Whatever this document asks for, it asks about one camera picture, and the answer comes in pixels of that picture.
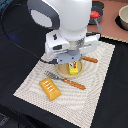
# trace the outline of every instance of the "yellow object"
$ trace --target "yellow object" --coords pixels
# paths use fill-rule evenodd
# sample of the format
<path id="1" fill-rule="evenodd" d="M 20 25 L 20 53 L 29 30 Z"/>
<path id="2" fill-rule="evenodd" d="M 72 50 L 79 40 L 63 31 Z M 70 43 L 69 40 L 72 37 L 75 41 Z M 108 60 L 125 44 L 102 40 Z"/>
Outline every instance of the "yellow object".
<path id="1" fill-rule="evenodd" d="M 77 67 L 77 62 L 74 61 L 73 63 L 68 63 L 69 65 L 69 73 L 70 75 L 75 75 L 78 74 L 78 67 Z"/>
<path id="2" fill-rule="evenodd" d="M 44 90 L 50 101 L 55 100 L 61 95 L 60 90 L 56 87 L 50 77 L 47 77 L 44 80 L 40 81 L 39 85 Z"/>

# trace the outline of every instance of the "wooden stick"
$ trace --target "wooden stick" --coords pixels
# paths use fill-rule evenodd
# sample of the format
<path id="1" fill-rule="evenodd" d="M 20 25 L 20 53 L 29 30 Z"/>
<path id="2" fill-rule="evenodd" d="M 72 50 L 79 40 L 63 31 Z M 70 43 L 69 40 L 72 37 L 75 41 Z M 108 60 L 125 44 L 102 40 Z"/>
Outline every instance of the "wooden stick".
<path id="1" fill-rule="evenodd" d="M 90 62 L 94 62 L 94 63 L 97 63 L 97 62 L 98 62 L 98 60 L 97 60 L 97 59 L 90 58 L 90 57 L 87 57 L 87 56 L 84 56 L 82 59 L 83 59 L 83 60 L 90 61 Z"/>

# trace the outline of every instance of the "placemat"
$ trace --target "placemat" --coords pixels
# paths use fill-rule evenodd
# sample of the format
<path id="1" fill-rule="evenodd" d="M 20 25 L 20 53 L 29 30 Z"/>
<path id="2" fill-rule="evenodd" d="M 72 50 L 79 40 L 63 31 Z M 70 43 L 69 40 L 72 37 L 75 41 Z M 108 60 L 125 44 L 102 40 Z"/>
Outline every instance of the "placemat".
<path id="1" fill-rule="evenodd" d="M 16 90 L 14 96 L 45 109 L 81 128 L 89 128 L 114 48 L 114 45 L 99 41 L 97 50 L 86 54 L 88 57 L 98 59 L 98 63 L 82 60 L 84 63 L 82 75 L 72 79 L 75 82 L 84 84 L 85 90 L 80 90 L 59 80 L 53 80 L 62 95 L 52 102 L 49 101 L 39 86 L 39 81 L 47 77 L 44 75 L 45 70 L 51 71 L 58 76 L 59 74 L 55 69 L 55 65 L 39 61 Z M 45 54 L 42 59 L 48 61 Z"/>
<path id="2" fill-rule="evenodd" d="M 100 32 L 101 37 L 128 43 L 128 36 L 127 36 L 128 31 L 120 28 L 115 21 L 119 15 L 119 10 L 123 6 L 128 5 L 128 3 L 122 3 L 121 0 L 120 2 L 115 2 L 114 0 L 113 1 L 100 0 L 100 1 L 104 3 L 103 18 L 102 21 L 100 22 L 102 31 L 98 30 L 97 25 L 88 25 L 87 26 L 88 32 Z"/>

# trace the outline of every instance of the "blue object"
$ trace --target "blue object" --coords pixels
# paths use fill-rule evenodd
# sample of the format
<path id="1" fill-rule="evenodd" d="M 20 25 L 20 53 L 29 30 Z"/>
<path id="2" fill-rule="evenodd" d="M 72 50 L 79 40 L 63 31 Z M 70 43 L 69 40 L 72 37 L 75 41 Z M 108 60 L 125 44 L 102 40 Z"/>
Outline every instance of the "blue object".
<path id="1" fill-rule="evenodd" d="M 10 4 L 13 0 L 0 0 L 0 2 Z M 7 6 L 7 4 L 0 3 L 0 12 Z"/>

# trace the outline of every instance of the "orange handle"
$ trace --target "orange handle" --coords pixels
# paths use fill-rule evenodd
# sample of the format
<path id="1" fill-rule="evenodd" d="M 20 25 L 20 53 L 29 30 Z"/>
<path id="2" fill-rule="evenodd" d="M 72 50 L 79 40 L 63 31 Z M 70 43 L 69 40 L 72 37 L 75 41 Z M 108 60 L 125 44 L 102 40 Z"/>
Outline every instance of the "orange handle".
<path id="1" fill-rule="evenodd" d="M 74 86 L 74 87 L 77 87 L 77 88 L 79 88 L 79 89 L 82 89 L 82 90 L 86 89 L 84 85 L 78 84 L 78 83 L 73 82 L 73 81 L 71 81 L 71 80 L 64 79 L 64 82 L 67 83 L 67 84 L 70 84 L 70 85 L 72 85 L 72 86 Z"/>
<path id="2" fill-rule="evenodd" d="M 82 59 L 83 59 L 83 60 L 90 61 L 90 62 L 94 62 L 94 63 L 97 63 L 97 62 L 98 62 L 98 60 L 97 60 L 97 59 L 90 58 L 90 57 L 86 57 L 86 56 L 84 56 Z"/>

